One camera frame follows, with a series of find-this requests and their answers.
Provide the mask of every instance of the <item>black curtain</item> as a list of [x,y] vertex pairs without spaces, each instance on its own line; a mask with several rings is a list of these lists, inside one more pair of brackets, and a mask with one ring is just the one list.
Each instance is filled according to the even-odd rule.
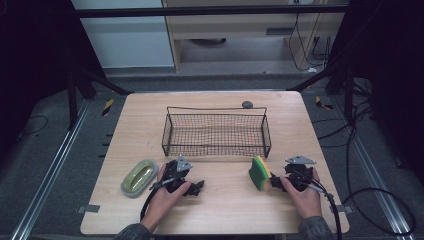
[[[74,10],[69,0],[0,3],[0,159],[8,152],[41,99],[67,88],[70,62],[105,78],[80,19],[43,12]],[[57,48],[60,37],[61,47]],[[72,53],[73,60],[64,53]]]
[[[371,81],[371,105],[399,164],[415,170],[424,183],[421,163],[424,156],[422,3],[400,0],[352,3],[369,8],[346,14],[331,57],[343,55],[343,49],[351,44],[350,52],[342,59],[354,77]],[[342,74],[334,73],[329,86],[336,90],[343,87]]]

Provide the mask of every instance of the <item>wooden table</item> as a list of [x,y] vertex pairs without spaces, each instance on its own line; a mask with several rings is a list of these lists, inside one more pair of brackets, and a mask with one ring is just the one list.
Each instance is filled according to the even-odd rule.
[[[159,166],[177,156],[165,157],[161,147],[168,106],[197,108],[237,108],[243,101],[267,107],[272,148],[265,160],[276,175],[284,174],[286,158],[296,155],[317,161],[321,183],[340,200],[318,144],[303,99],[298,92],[185,92],[143,93],[127,97],[112,142],[90,199],[100,205],[97,213],[86,212],[84,234],[116,234],[139,221],[140,210],[149,194],[126,197],[120,184],[142,159],[154,159]],[[296,233],[300,218],[287,193],[272,188],[264,191],[253,185],[248,170],[249,156],[186,157],[193,168],[187,181],[205,180],[198,196],[183,197],[158,226],[155,234],[287,234]],[[334,216],[325,197],[323,216],[336,231]],[[342,231],[349,229],[340,214]]]

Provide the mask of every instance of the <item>sleeve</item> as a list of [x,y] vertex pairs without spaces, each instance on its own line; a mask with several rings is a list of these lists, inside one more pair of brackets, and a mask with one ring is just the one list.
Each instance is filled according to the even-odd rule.
[[299,234],[302,239],[327,240],[334,239],[333,233],[321,216],[310,217],[299,225]]
[[114,240],[149,240],[150,232],[147,228],[140,223],[128,225],[118,235],[115,236]]

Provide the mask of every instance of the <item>green soap dish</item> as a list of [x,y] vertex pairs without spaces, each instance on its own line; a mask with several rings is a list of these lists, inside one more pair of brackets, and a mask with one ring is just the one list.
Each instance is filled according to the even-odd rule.
[[122,192],[129,198],[136,198],[156,177],[158,166],[153,160],[139,162],[121,183]]

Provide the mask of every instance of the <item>white cabinet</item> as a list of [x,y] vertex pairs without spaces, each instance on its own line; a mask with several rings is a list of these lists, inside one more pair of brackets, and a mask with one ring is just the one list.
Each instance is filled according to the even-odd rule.
[[[160,0],[72,0],[75,9],[162,7]],[[164,17],[86,18],[81,22],[104,69],[173,67]]]

